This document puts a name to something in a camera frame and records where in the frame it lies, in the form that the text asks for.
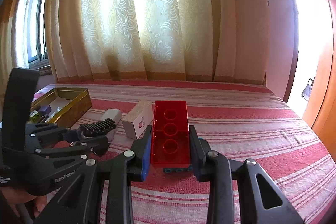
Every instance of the sheer curtain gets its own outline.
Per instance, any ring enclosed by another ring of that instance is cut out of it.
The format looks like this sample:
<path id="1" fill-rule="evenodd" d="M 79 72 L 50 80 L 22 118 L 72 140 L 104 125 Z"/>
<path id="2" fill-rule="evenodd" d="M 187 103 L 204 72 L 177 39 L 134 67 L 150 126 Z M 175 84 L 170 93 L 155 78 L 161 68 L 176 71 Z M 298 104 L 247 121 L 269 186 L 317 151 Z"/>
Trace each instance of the sheer curtain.
<path id="1" fill-rule="evenodd" d="M 27 50 L 15 36 L 21 0 L 4 0 L 0 5 L 0 120 L 7 82 L 14 67 L 28 67 Z"/>
<path id="2" fill-rule="evenodd" d="M 44 23 L 59 82 L 262 84 L 267 13 L 267 0 L 46 0 Z"/>
<path id="3" fill-rule="evenodd" d="M 82 0 L 82 22 L 95 79 L 212 80 L 211 0 Z"/>

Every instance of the bright doorway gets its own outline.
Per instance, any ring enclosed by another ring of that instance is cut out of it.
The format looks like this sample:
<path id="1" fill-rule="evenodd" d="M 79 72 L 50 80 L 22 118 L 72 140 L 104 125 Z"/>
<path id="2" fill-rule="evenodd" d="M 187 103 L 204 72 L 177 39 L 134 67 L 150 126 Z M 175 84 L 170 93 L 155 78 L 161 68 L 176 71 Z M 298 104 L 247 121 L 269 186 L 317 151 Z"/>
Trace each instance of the bright doorway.
<path id="1" fill-rule="evenodd" d="M 296 4 L 299 55 L 287 104 L 302 118 L 309 100 L 307 84 L 315 78 L 320 54 L 332 32 L 332 21 L 328 0 L 296 0 Z"/>

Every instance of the pink striped blanket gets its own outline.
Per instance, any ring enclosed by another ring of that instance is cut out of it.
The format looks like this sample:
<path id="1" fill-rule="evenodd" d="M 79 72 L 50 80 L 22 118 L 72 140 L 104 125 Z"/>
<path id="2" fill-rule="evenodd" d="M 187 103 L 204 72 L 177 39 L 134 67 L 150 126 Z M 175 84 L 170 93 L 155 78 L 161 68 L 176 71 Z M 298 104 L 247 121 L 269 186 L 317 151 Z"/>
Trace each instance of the pink striped blanket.
<path id="1" fill-rule="evenodd" d="M 73 126 L 100 119 L 108 108 L 125 115 L 145 99 L 186 100 L 189 124 L 213 150 L 230 159 L 254 158 L 275 180 L 306 223 L 318 223 L 336 196 L 336 165 L 316 134 L 271 91 L 262 86 L 195 83 L 102 81 L 48 85 L 35 98 L 56 86 L 87 87 L 92 108 Z M 109 151 L 110 159 L 131 147 L 120 124 Z M 106 195 L 100 222 L 105 223 Z M 209 183 L 191 173 L 165 174 L 151 167 L 144 183 L 132 183 L 136 224 L 205 223 Z M 240 223 L 239 198 L 234 185 L 235 223 Z"/>

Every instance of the metal tin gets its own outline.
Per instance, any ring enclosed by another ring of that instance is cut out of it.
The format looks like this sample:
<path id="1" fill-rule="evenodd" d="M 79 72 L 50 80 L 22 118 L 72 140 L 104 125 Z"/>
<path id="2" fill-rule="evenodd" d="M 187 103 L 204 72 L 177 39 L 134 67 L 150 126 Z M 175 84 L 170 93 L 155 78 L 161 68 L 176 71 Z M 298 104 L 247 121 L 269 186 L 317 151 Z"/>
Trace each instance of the metal tin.
<path id="1" fill-rule="evenodd" d="M 56 97 L 71 100 L 70 103 L 48 121 L 48 123 L 56 123 L 62 127 L 73 126 L 92 107 L 87 88 L 53 88 L 31 104 L 30 112 L 42 105 L 49 105 Z"/>

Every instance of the small cardboard box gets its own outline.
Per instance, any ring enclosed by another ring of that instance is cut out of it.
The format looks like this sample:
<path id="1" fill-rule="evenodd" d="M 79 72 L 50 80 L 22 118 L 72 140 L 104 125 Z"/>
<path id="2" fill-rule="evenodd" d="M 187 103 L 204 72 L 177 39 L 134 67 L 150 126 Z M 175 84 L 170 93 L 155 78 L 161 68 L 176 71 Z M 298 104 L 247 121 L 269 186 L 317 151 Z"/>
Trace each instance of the small cardboard box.
<path id="1" fill-rule="evenodd" d="M 137 139 L 153 120 L 153 108 L 149 101 L 141 100 L 121 120 L 126 136 Z"/>

